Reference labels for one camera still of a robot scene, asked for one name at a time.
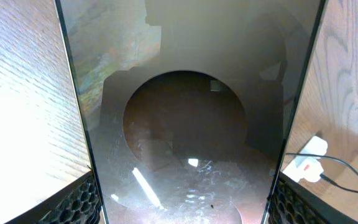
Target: white power adapter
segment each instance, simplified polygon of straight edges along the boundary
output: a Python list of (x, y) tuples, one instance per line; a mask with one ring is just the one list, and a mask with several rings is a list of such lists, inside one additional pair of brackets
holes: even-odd
[[(327, 148), (328, 143), (324, 139), (313, 136), (299, 153), (323, 156), (327, 153)], [(317, 159), (305, 156), (295, 156), (283, 171), (295, 182), (302, 178), (309, 182), (317, 182), (323, 172), (324, 169)]]

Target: circular cutout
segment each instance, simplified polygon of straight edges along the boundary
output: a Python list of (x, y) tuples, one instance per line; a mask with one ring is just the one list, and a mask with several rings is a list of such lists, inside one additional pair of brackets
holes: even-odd
[(90, 185), (89, 189), (88, 189), (88, 192), (89, 193), (93, 193), (95, 191), (95, 186), (94, 185)]
[(71, 209), (77, 211), (78, 209), (80, 209), (80, 207), (81, 207), (81, 202), (79, 200), (75, 200), (73, 202), (73, 205), (71, 206)]
[(59, 221), (65, 222), (65, 221), (69, 220), (72, 215), (73, 215), (73, 212), (66, 209), (62, 212), (62, 214), (60, 214)]
[(89, 196), (89, 203), (94, 202), (96, 199), (96, 197), (94, 196), (94, 194), (91, 194), (91, 196)]
[(295, 221), (297, 224), (305, 224), (305, 220), (303, 219), (303, 217), (299, 214), (296, 215), (295, 217)]
[[(150, 155), (156, 154), (235, 161), (244, 153), (239, 149), (246, 139), (247, 120), (227, 85), (209, 75), (184, 71), (159, 75), (139, 87), (125, 108), (123, 128), (129, 148), (146, 164), (152, 164)], [(170, 150), (159, 152), (148, 145), (156, 140)]]
[(88, 200), (90, 197), (90, 194), (88, 192), (83, 192), (81, 195), (81, 201), (85, 202), (86, 200)]
[(90, 204), (88, 202), (85, 202), (82, 207), (81, 207), (81, 212), (85, 212), (88, 211), (88, 209), (90, 208)]
[(292, 216), (290, 214), (285, 214), (285, 219), (289, 224), (293, 223)]
[(294, 214), (294, 213), (295, 213), (295, 211), (294, 211), (293, 206), (292, 206), (291, 203), (287, 203), (285, 206), (286, 206), (286, 208), (287, 208), (288, 213), (290, 213), (290, 214)]
[(278, 203), (278, 209), (280, 212), (284, 213), (285, 212), (285, 209), (284, 209), (284, 206), (283, 206), (283, 203)]
[(80, 213), (80, 211), (76, 211), (76, 212), (74, 213), (74, 215), (73, 215), (73, 218), (71, 218), (71, 221), (72, 221), (72, 222), (75, 222), (75, 221), (80, 220), (80, 218), (81, 218), (81, 213)]

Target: glass panel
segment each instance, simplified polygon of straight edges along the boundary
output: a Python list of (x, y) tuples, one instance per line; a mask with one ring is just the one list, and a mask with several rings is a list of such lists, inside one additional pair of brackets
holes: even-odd
[(110, 223), (261, 222), (319, 4), (61, 0)]

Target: wooden desk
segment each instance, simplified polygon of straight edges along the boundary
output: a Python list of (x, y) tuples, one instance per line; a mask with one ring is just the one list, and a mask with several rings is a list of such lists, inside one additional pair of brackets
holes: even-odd
[(0, 1), (0, 223), (89, 164), (53, 1)]
[[(328, 1), (287, 152), (298, 152), (315, 134), (328, 142), (328, 156), (353, 161), (358, 169), (358, 1)], [(285, 158), (283, 168), (291, 159)], [(327, 176), (346, 185), (349, 174), (344, 166), (327, 160), (322, 165)], [(358, 220), (358, 203), (357, 209), (338, 203), (349, 193), (323, 180), (300, 184)], [(349, 187), (358, 187), (358, 182)]]

